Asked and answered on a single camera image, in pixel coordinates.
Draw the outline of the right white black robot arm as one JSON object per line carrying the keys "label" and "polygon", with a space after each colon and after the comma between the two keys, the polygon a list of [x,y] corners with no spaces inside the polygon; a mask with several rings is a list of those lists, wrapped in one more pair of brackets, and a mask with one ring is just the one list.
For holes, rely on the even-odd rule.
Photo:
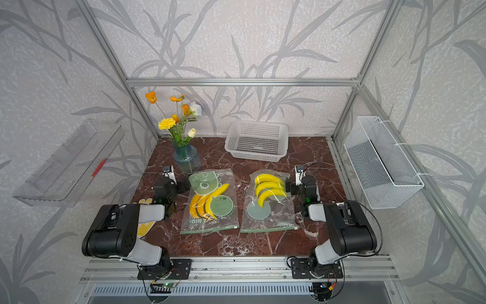
{"label": "right white black robot arm", "polygon": [[303,213],[312,221],[327,225],[329,239],[313,249],[308,259],[310,267],[332,265],[350,255],[365,257],[366,252],[377,249],[377,237],[361,203],[320,201],[312,176],[302,177],[299,183],[286,180],[286,191],[299,197]]}

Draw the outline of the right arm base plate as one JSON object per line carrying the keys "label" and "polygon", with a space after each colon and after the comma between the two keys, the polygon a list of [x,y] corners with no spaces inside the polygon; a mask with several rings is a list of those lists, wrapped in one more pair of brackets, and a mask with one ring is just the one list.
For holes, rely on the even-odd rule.
{"label": "right arm base plate", "polygon": [[288,257],[287,267],[293,279],[342,279],[342,266],[339,263],[319,264],[315,258]]}

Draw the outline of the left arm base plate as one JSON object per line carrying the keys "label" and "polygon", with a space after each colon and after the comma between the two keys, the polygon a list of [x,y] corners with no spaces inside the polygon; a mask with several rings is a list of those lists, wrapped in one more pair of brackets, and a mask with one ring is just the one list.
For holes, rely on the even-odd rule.
{"label": "left arm base plate", "polygon": [[155,281],[156,279],[188,280],[191,264],[191,259],[176,258],[164,265],[141,266],[137,278],[145,281]]}

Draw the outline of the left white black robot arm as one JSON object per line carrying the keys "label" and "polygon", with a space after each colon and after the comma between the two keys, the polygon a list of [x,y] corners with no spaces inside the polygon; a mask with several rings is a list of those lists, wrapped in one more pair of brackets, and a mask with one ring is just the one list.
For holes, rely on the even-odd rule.
{"label": "left white black robot arm", "polygon": [[169,267],[167,250],[137,236],[140,224],[164,220],[175,197],[190,189],[187,177],[175,181],[160,177],[154,184],[154,202],[103,205],[82,242],[86,257],[121,258],[142,267]]}

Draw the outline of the yellow banana taken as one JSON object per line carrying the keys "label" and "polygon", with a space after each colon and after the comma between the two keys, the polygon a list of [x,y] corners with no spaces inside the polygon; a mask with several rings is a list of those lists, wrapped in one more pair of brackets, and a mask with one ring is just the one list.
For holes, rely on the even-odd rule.
{"label": "yellow banana taken", "polygon": [[287,193],[282,190],[282,189],[269,189],[266,191],[263,191],[259,196],[258,196],[258,205],[263,208],[264,202],[267,198],[271,197],[286,197]]}
{"label": "yellow banana taken", "polygon": [[259,196],[263,190],[281,189],[285,190],[285,186],[279,182],[262,182],[256,186],[256,195]]}

